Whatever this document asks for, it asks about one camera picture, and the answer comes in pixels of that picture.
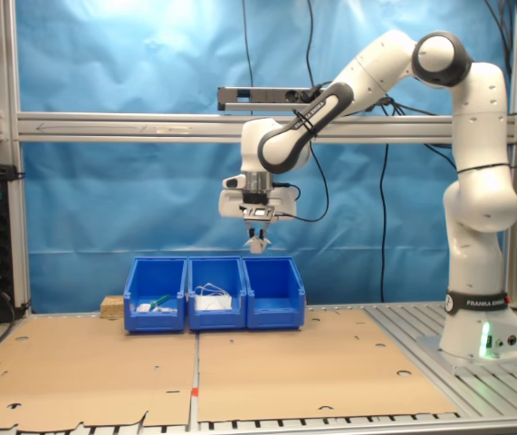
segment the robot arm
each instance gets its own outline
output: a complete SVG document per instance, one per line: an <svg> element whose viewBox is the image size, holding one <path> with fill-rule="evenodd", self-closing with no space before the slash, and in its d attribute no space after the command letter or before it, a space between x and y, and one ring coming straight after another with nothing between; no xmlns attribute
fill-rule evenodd
<svg viewBox="0 0 517 435"><path fill-rule="evenodd" d="M465 184L462 190L471 191L474 202L479 195L486 195L485 189L480 188L481 180L472 183L467 181L472 177L462 174L489 165L507 168L507 99L502 71L489 63L473 63L452 34L435 32L416 43L402 32L389 31L359 53L289 123L281 125L264 118L243 126L243 173L224 180L220 213L244 218L250 235L247 244L253 253L262 253L268 244L264 239L265 228L262 237L257 237L251 228L253 221L267 226L296 215L293 190L273 185L272 174L302 167L310 157L307 145L318 132L340 116L371 106L407 77L430 86L450 88L454 100L453 153L460 184ZM458 211L457 219L468 227L498 231L497 228L507 228L517 219L517 197L511 188L509 170L499 172L504 197L503 204L498 206L501 210L496 210L500 213L494 212L489 219L483 218L489 213L481 212L481 207L458 206L463 211Z"/></svg>
<svg viewBox="0 0 517 435"><path fill-rule="evenodd" d="M265 228L256 236L250 223L267 226L295 215L292 190L276 187L272 174L304 165L310 157L307 145L319 131L339 116L364 110L406 77L449 88L453 97L458 180L444 195L450 266L448 316L439 347L469 362L517 360L517 315L503 291L496 234L517 219L503 73L495 65L473 63L451 34L436 32L415 43L400 32L387 32L288 124L247 122L242 130L243 174L224 181L220 212L244 218L251 251L262 253L269 243Z"/></svg>

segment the blue curtain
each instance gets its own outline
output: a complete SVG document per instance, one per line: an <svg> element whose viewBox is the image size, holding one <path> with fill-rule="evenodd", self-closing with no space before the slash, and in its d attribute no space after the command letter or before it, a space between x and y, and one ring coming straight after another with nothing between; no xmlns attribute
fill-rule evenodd
<svg viewBox="0 0 517 435"><path fill-rule="evenodd" d="M23 111L217 113L219 86L248 86L241 0L17 0ZM456 34L478 62L503 65L484 2L312 0L315 82L332 80L389 29L414 39ZM247 0L254 86L310 86L306 0ZM414 80L390 95L441 114L447 91ZM310 304L378 301L384 145L320 145L330 211L315 224L271 226L268 255L291 255ZM244 224L220 218L233 144L26 143L33 308L92 311L121 294L134 256L244 255ZM448 253L442 196L456 179L421 144L392 146L385 296L442 300ZM299 213L324 209L312 163L279 180L302 188Z"/></svg>

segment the blue plastic bin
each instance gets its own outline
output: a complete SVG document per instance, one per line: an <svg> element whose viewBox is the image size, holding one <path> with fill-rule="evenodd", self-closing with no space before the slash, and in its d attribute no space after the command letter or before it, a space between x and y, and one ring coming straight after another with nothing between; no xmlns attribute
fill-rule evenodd
<svg viewBox="0 0 517 435"><path fill-rule="evenodd" d="M249 329L297 329L304 324L306 296L289 256L242 259L248 292Z"/></svg>
<svg viewBox="0 0 517 435"><path fill-rule="evenodd" d="M123 292L125 329L131 333L183 331L186 323L185 257L136 257ZM163 295L170 299L162 307L174 312L139 313L140 304L149 304Z"/></svg>
<svg viewBox="0 0 517 435"><path fill-rule="evenodd" d="M211 283L232 296L232 310L196 310L196 287ZM239 256L192 256L188 261L187 324L193 331L243 329L246 282Z"/></svg>

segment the cardboard sheet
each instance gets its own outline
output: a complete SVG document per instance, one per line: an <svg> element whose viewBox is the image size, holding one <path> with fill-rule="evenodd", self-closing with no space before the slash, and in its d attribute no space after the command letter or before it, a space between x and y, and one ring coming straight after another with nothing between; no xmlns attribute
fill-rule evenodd
<svg viewBox="0 0 517 435"><path fill-rule="evenodd" d="M200 421L454 412L361 310L307 313L296 332L200 335Z"/></svg>
<svg viewBox="0 0 517 435"><path fill-rule="evenodd" d="M0 429L187 424L196 336L128 335L122 320L34 318L0 345Z"/></svg>

